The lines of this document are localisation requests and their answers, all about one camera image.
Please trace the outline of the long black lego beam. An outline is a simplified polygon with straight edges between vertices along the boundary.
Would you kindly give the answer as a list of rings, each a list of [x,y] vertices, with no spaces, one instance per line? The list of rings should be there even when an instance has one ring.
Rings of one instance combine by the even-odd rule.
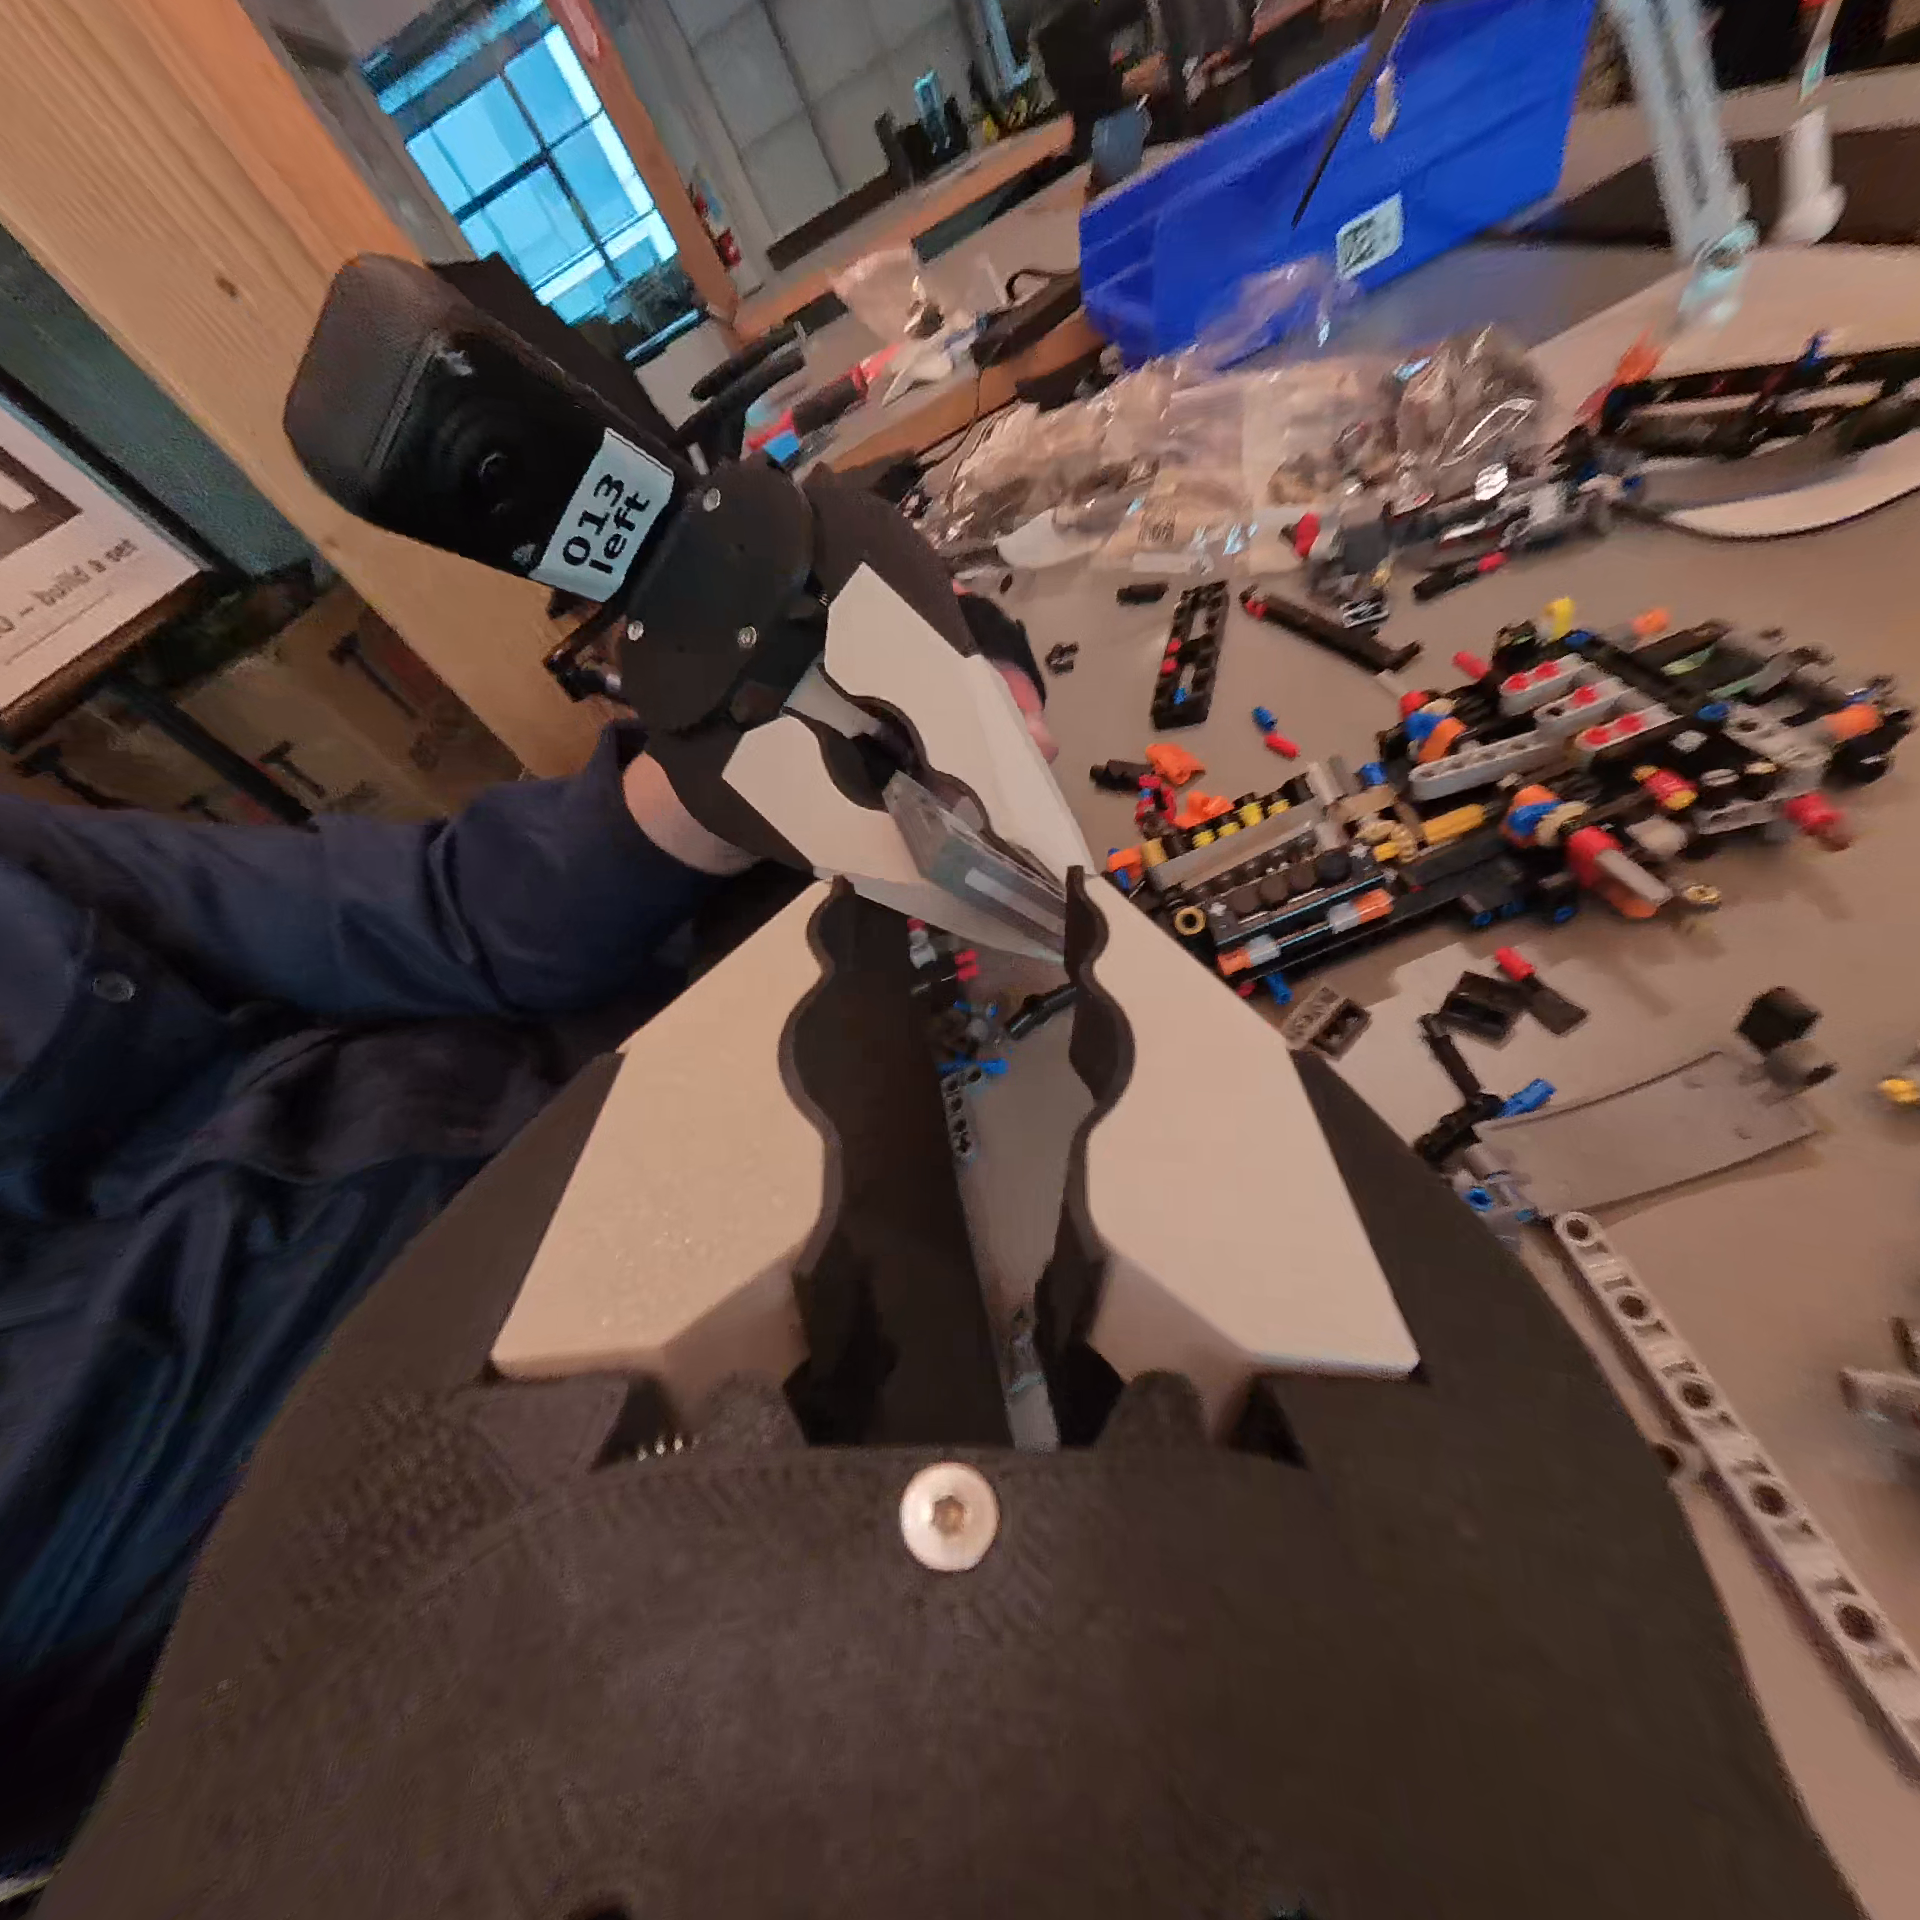
[[[1377,625],[1348,625],[1341,616],[1290,601],[1271,589],[1249,586],[1240,594],[1240,610],[1267,628],[1277,628],[1308,646],[1359,665],[1371,675],[1407,671],[1421,658],[1417,639],[1389,642]]]

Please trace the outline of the black power adapter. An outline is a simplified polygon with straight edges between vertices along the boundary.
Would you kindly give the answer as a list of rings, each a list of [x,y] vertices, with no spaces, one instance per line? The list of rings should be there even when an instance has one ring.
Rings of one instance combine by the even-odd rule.
[[[1080,305],[1083,280],[1078,271],[1020,268],[1010,277],[1006,299],[973,331],[969,347],[973,365],[986,372],[1016,359],[1067,322]]]

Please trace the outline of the multicoloured lego chassis assembly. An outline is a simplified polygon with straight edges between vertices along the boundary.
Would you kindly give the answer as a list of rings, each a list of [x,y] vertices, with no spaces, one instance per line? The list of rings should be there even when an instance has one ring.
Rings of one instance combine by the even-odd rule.
[[[1693,865],[1747,842],[1852,844],[1847,797],[1915,735],[1894,678],[1852,682],[1779,629],[1645,614],[1590,629],[1556,605],[1504,628],[1460,684],[1409,689],[1358,840],[1413,900],[1472,927],[1711,909]]]

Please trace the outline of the grey lego gearbox assembly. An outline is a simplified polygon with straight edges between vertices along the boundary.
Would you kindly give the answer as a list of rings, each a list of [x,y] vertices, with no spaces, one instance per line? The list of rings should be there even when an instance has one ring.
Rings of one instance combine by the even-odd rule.
[[[1472,580],[1504,559],[1605,534],[1620,504],[1620,479],[1592,464],[1551,460],[1536,470],[1492,464],[1453,497],[1393,506],[1359,497],[1306,511],[1290,533],[1308,589],[1332,605],[1385,605],[1398,577]]]

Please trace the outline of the person's left forearm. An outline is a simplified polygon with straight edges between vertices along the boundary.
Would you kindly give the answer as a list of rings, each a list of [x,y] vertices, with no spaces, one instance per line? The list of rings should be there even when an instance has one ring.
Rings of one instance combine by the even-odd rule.
[[[553,1018],[641,981],[722,877],[637,829],[611,728],[557,781],[448,818],[216,826],[6,797],[6,865],[100,912],[206,995],[320,1018]]]

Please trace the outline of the large window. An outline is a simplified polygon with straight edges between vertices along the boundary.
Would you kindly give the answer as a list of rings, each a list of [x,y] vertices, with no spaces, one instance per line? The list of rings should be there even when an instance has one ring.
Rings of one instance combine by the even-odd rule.
[[[637,354],[695,319],[681,248],[548,6],[435,6],[358,68],[471,253],[564,322]]]

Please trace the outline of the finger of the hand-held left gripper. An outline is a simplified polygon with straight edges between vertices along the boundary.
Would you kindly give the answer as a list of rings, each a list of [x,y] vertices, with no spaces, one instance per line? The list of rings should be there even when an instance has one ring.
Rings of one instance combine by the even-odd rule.
[[[956,904],[919,876],[883,797],[864,804],[835,776],[822,735],[804,719],[778,719],[747,731],[727,760],[726,781],[817,877],[843,877],[860,898],[951,932],[977,946],[1011,954],[997,927]]]
[[[922,774],[969,793],[1000,842],[1057,881],[1094,865],[1000,665],[964,652],[870,562],[829,601],[822,674],[838,694],[895,721]]]

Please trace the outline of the grey lego engine block assembly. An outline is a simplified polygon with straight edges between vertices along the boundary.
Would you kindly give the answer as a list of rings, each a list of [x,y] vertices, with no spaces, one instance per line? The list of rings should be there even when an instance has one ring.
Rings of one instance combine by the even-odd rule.
[[[1531,886],[1486,804],[1425,813],[1395,783],[1341,783],[1325,763],[1207,829],[1108,853],[1105,876],[1243,995],[1432,922],[1509,925]]]

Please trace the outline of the long light grey lego beam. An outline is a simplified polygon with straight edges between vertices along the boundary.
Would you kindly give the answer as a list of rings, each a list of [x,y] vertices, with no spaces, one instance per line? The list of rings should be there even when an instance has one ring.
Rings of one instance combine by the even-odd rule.
[[[1754,1560],[1791,1597],[1892,1759],[1915,1777],[1915,1648],[1601,1223],[1582,1210],[1559,1210],[1549,1215],[1549,1233],[1619,1352],[1664,1411],[1682,1461],[1715,1487]]]

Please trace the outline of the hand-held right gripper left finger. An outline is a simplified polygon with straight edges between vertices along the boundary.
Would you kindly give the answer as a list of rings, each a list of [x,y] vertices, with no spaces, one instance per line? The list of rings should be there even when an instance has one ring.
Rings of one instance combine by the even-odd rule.
[[[494,1334],[507,1379],[618,1375],[695,1426],[733,1379],[806,1356],[797,1274],[843,1194],[800,1023],[833,985],[829,909],[810,886],[618,1049],[611,1092]]]

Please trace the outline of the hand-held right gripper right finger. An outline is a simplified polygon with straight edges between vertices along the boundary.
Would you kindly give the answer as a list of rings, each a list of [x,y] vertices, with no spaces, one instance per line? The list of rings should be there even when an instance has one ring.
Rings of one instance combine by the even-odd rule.
[[[1105,877],[1067,877],[1067,1144],[1034,1347],[1057,1438],[1172,1375],[1226,1438],[1280,1375],[1412,1379],[1421,1356],[1280,1030]]]

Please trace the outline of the person's left hand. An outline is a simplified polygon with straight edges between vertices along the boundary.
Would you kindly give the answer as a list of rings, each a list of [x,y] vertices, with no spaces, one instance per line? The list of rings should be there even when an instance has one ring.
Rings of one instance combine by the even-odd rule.
[[[1057,757],[1057,740],[1048,724],[1042,687],[1016,664],[997,664],[1014,705],[1020,707],[1027,731],[1048,763]],[[668,858],[707,876],[733,877],[763,858],[756,850],[739,848],[696,818],[681,802],[672,776],[650,752],[634,757],[622,774],[622,797],[637,829]]]

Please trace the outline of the wooden post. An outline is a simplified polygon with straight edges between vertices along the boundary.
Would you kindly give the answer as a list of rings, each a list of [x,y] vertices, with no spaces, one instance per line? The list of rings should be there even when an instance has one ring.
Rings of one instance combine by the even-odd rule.
[[[536,776],[602,717],[543,589],[356,522],[282,408],[335,271],[421,263],[242,6],[3,6],[6,228]]]

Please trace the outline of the white book stand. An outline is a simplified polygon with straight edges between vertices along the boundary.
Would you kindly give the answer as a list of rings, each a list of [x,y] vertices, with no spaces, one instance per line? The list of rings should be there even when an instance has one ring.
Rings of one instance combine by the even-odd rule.
[[[1837,239],[1850,195],[1839,180],[1827,85],[1841,21],[1859,11],[1841,3],[1791,6],[1788,25],[1764,36],[1764,54],[1791,61],[1796,80],[1792,121],[1779,135],[1779,199],[1768,228],[1760,228],[1724,131],[1715,29],[1706,6],[1601,8],[1626,56],[1635,100],[1645,116],[1651,176],[1682,268],[1682,289],[1670,314],[1642,331],[1587,401],[1614,379],[1664,372],[1667,350],[1686,332],[1729,322],[1761,244],[1771,250],[1811,250]],[[1640,518],[1686,524],[1724,518],[1727,537],[1771,537],[1870,511],[1862,479],[1880,456],[1912,440],[1915,431],[1847,458],[1771,449],[1741,464],[1642,460],[1587,442],[1592,460],[1620,479],[1620,506]]]

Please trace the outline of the large black lego frame assembly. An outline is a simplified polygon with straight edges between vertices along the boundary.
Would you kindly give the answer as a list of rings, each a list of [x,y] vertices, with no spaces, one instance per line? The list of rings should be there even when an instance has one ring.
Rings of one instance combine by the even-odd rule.
[[[1917,342],[1841,347],[1827,332],[1771,364],[1620,377],[1581,415],[1590,442],[1670,464],[1741,464],[1771,449],[1852,458],[1915,426]]]

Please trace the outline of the clear bags of lego parts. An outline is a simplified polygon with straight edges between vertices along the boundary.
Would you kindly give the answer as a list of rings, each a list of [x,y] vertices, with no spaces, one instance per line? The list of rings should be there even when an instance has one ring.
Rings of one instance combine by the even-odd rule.
[[[1006,411],[922,487],[919,530],[956,570],[1262,569],[1308,518],[1371,524],[1528,470],[1551,418],[1549,382],[1496,324],[1267,369],[1165,356],[1094,396]]]

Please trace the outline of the blue plastic bin with label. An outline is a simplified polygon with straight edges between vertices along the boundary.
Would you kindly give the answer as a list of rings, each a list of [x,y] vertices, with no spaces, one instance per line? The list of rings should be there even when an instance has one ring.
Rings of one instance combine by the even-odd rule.
[[[1389,6],[1385,54],[1341,54],[1083,210],[1092,327],[1139,365],[1299,259],[1375,289],[1541,204],[1592,17],[1592,3]]]

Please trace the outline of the black lego frame with pins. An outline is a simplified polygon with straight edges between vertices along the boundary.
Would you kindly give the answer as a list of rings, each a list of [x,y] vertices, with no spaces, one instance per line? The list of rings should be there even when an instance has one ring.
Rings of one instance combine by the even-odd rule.
[[[1226,580],[1189,589],[1178,600],[1147,711],[1156,731],[1199,728],[1210,719],[1230,611]]]

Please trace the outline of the grey lego panel piece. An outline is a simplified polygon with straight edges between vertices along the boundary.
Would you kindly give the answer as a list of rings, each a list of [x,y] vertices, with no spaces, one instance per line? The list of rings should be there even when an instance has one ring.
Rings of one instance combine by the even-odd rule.
[[[993,940],[1006,950],[1032,950],[1037,958],[1066,958],[1067,900],[1066,884],[1032,868],[1025,858],[1000,850],[983,829],[969,826],[942,799],[895,774],[883,790],[907,853],[919,876],[946,893],[956,909],[970,909],[997,927]]]

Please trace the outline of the white sign on black stand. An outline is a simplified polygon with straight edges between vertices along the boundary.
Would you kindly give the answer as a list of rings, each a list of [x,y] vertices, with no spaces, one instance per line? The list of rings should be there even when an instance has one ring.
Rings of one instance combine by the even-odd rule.
[[[152,639],[228,589],[234,570],[137,479],[73,446],[13,379],[3,415],[6,752],[22,756],[88,702],[109,698],[244,799],[255,818],[308,826],[310,806],[137,665]]]

